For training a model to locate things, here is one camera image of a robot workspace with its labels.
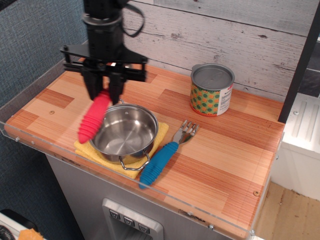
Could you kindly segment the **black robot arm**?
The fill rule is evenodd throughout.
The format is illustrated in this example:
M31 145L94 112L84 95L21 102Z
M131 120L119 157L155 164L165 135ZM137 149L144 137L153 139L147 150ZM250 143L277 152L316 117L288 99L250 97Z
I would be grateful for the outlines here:
M148 58L125 46L123 25L124 8L143 13L126 0L85 0L83 5L88 42L63 46L63 65L67 71L81 73L92 100L103 90L103 78L108 77L109 96L115 105L127 80L146 80Z

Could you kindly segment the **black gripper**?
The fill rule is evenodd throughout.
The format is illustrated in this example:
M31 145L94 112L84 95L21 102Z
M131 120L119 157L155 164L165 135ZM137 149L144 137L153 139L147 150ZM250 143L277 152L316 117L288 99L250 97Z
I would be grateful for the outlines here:
M115 105L123 93L126 80L146 80L148 59L124 45L121 22L86 26L87 44L61 48L65 55L65 69L82 74L91 100L103 90L103 76L109 77L109 96Z

